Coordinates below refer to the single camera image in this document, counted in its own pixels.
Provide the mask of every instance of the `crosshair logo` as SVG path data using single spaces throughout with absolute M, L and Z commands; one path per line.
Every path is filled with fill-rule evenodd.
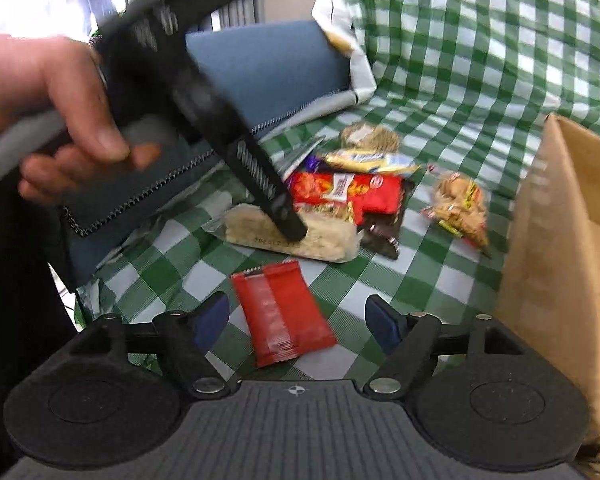
M 307 391 L 306 388 L 303 388 L 302 386 L 300 386 L 300 384 L 294 384 L 291 388 L 289 388 L 287 390 L 291 395 L 293 396 L 300 396 L 302 394 L 305 393 L 305 391 Z

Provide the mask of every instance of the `zipper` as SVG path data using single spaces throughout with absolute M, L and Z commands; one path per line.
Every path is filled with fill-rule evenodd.
M 334 95 L 341 91 L 342 90 L 334 90 L 334 91 L 328 92 L 327 94 L 323 95 L 322 97 L 328 97 L 330 95 Z M 310 101 L 304 102 L 303 104 L 297 106 L 296 108 L 293 108 L 292 110 L 289 110 L 288 112 L 285 112 L 284 114 L 278 115 L 277 117 L 274 117 L 272 119 L 264 121 L 263 123 L 257 124 L 256 126 L 254 126 L 251 129 L 251 135 L 256 135 L 257 133 L 261 132 L 265 128 L 269 128 L 270 126 L 275 126 L 276 124 L 279 124 L 282 121 L 287 120 L 292 115 L 295 115 L 298 112 L 301 112 L 302 110 L 307 108 L 308 105 L 311 104 L 312 102 L 314 102 L 315 100 L 316 99 L 312 99 Z M 128 211 L 130 208 L 132 208 L 136 204 L 142 202 L 142 200 L 151 196 L 153 193 L 155 193 L 159 189 L 163 188 L 168 183 L 170 183 L 173 180 L 175 180 L 176 178 L 180 177 L 182 174 L 186 173 L 189 170 L 192 170 L 196 166 L 199 166 L 200 164 L 205 162 L 209 157 L 211 157 L 212 155 L 215 155 L 215 153 L 216 152 L 212 149 L 206 150 L 205 153 L 202 153 L 201 155 L 197 156 L 195 159 L 188 162 L 187 164 L 184 164 L 183 166 L 176 168 L 176 170 L 169 172 L 166 176 L 162 177 L 160 180 L 151 184 L 151 186 L 144 188 L 140 193 L 133 195 L 129 200 L 127 200 L 126 202 L 119 205 L 113 211 L 110 211 L 104 218 L 96 220 L 94 223 L 89 225 L 87 228 L 81 227 L 80 224 L 78 224 L 78 222 L 74 218 L 74 216 L 71 214 L 71 212 L 64 205 L 59 207 L 60 216 L 64 220 L 66 220 L 66 222 L 69 224 L 69 227 L 74 231 L 75 234 L 77 234 L 80 238 L 85 238 L 85 237 L 93 234 L 94 232 L 96 232 L 98 229 L 105 226 L 109 222 L 111 222 L 113 219 L 119 217 L 120 215 L 122 215 L 122 213 L 124 213 L 125 211 Z

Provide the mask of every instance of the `cardboard box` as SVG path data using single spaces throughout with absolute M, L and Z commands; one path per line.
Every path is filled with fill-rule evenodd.
M 600 137 L 550 115 L 520 186 L 496 317 L 584 393 L 600 437 Z

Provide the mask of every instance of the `yellow snack wrapper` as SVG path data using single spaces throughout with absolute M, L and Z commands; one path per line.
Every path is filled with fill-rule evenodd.
M 327 153 L 324 161 L 339 170 L 355 173 L 379 173 L 411 176 L 420 168 L 410 156 L 401 153 L 378 153 L 373 150 L 338 150 Z

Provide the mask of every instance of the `gray ribbed surface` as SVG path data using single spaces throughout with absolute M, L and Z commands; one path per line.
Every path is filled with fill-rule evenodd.
M 304 392 L 298 394 L 293 386 Z M 26 459 L 5 476 L 9 480 L 513 477 L 582 478 L 566 465 L 518 475 L 465 466 L 430 447 L 399 406 L 364 399 L 350 381 L 246 381 L 229 399 L 194 405 L 169 441 L 133 462 L 96 472 L 67 472 Z

